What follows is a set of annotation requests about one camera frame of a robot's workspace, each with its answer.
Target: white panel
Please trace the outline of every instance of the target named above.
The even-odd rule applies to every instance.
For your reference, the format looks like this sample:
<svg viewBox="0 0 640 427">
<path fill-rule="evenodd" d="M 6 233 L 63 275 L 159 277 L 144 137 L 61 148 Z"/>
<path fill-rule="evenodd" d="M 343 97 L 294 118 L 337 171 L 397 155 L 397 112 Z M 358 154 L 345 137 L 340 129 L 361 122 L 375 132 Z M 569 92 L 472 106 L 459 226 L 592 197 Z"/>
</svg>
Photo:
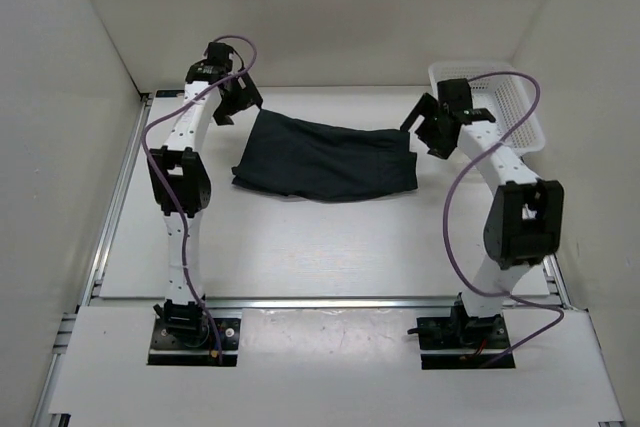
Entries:
<svg viewBox="0 0 640 427">
<path fill-rule="evenodd" d="M 0 423 L 26 425 L 139 100 L 89 0 L 0 0 Z"/>
<path fill-rule="evenodd" d="M 510 59 L 543 0 L 93 0 L 142 90 L 180 88 L 244 33 L 259 85 L 420 85 L 440 59 Z"/>
<path fill-rule="evenodd" d="M 519 339 L 549 312 L 505 313 Z M 51 404 L 71 427 L 596 427 L 620 420 L 587 314 L 508 371 L 422 371 L 412 311 L 245 311 L 236 368 L 148 367 L 154 313 L 82 309 Z"/>
<path fill-rule="evenodd" d="M 359 129 L 399 126 L 424 89 L 274 88 L 262 91 L 264 107 L 292 117 Z M 181 105 L 156 99 L 150 120 Z M 200 229 L 200 270 L 210 297 L 455 296 L 462 288 L 442 240 L 442 207 L 454 177 L 466 164 L 418 152 L 417 192 L 368 202 L 331 204 L 281 198 L 231 185 L 257 109 L 234 117 L 232 127 L 211 125 L 201 150 L 213 182 L 211 204 Z M 171 122 L 152 130 L 160 146 Z M 452 240 L 465 272 L 473 277 L 484 257 L 482 230 L 491 205 L 489 188 L 473 171 L 452 208 Z M 139 153 L 110 253 L 103 297 L 164 297 L 167 237 Z M 516 288 L 547 295 L 540 267 Z"/>
<path fill-rule="evenodd" d="M 631 425 L 640 425 L 639 33 L 638 0 L 549 0 L 516 60 L 543 89 L 548 143 L 534 165 L 566 189 L 562 272 L 591 312 Z"/>
</svg>

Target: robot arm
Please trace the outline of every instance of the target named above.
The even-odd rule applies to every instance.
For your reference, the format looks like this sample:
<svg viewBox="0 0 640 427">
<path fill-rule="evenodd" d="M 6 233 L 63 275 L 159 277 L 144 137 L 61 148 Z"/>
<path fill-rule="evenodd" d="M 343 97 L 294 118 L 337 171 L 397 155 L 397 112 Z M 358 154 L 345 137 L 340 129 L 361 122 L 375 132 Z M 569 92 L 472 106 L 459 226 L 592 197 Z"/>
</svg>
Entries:
<svg viewBox="0 0 640 427">
<path fill-rule="evenodd" d="M 500 142 L 493 115 L 473 108 L 466 79 L 440 82 L 437 88 L 438 100 L 424 94 L 400 130 L 409 130 L 423 117 L 415 132 L 429 154 L 441 159 L 449 158 L 456 148 L 476 159 Z M 503 144 L 484 155 L 476 168 L 493 194 L 483 236 L 486 255 L 452 308 L 449 322 L 426 329 L 442 340 L 440 347 L 472 345 L 504 330 L 497 328 L 504 297 L 560 243 L 564 198 L 560 183 L 541 179 Z"/>
<path fill-rule="evenodd" d="M 193 64 L 186 77 L 183 106 L 201 92 L 233 73 L 235 50 L 212 42 L 206 58 Z M 164 214 L 169 242 L 169 276 L 164 307 L 156 308 L 167 330 L 182 338 L 201 335 L 203 312 L 195 295 L 204 299 L 199 270 L 199 229 L 203 210 L 211 198 L 211 182 L 200 158 L 204 137 L 213 118 L 218 125 L 233 124 L 231 116 L 252 105 L 262 106 L 262 97 L 248 73 L 210 90 L 175 121 L 171 134 L 159 149 L 150 149 L 153 161 L 169 183 L 186 214 L 188 235 L 184 238 L 183 219 L 174 200 L 149 166 L 154 198 Z M 183 262 L 186 253 L 186 265 Z M 188 271 L 191 286 L 186 279 Z"/>
</svg>

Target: white wall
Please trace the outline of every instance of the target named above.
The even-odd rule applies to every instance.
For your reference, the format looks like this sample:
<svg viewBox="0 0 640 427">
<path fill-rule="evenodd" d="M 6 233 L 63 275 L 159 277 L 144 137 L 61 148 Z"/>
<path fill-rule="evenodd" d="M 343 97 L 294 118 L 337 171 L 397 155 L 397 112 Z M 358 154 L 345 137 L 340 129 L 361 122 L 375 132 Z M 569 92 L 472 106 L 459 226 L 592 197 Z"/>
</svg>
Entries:
<svg viewBox="0 0 640 427">
<path fill-rule="evenodd" d="M 224 33 L 260 85 L 424 85 L 439 59 L 510 59 L 544 0 L 93 0 L 138 87 L 180 88 Z"/>
<path fill-rule="evenodd" d="M 547 148 L 533 161 L 566 189 L 571 299 L 589 308 L 621 407 L 640 425 L 640 0 L 549 0 L 516 65 L 543 88 Z"/>
<path fill-rule="evenodd" d="M 0 424 L 28 425 L 140 102 L 89 0 L 0 0 Z"/>
</svg>

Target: black cloth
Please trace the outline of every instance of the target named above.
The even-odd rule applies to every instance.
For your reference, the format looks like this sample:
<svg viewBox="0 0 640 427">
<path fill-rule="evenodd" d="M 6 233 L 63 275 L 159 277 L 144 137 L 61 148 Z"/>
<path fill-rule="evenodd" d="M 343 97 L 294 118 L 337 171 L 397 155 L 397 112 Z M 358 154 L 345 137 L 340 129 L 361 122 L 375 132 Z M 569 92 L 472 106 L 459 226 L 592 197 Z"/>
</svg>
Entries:
<svg viewBox="0 0 640 427">
<path fill-rule="evenodd" d="M 246 189 L 331 202 L 418 188 L 408 132 L 332 127 L 264 109 L 232 172 Z"/>
</svg>

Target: plastic laundry basket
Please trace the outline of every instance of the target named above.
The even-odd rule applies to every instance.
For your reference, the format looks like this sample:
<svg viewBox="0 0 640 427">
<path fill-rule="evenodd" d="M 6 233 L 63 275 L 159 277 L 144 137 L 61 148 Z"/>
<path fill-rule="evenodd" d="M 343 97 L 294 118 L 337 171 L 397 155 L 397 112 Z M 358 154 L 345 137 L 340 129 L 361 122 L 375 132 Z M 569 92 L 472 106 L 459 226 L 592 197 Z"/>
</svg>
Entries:
<svg viewBox="0 0 640 427">
<path fill-rule="evenodd" d="M 515 70 L 507 62 L 492 61 L 456 61 L 436 62 L 429 67 L 429 79 L 434 95 L 436 85 L 441 80 L 471 78 L 476 75 L 499 70 Z M 491 111 L 498 123 L 498 130 L 506 132 L 529 110 L 533 102 L 533 86 L 526 79 L 515 76 L 496 76 L 471 83 L 473 106 Z M 545 144 L 542 128 L 534 113 L 505 144 L 513 148 L 518 155 L 542 150 Z"/>
</svg>

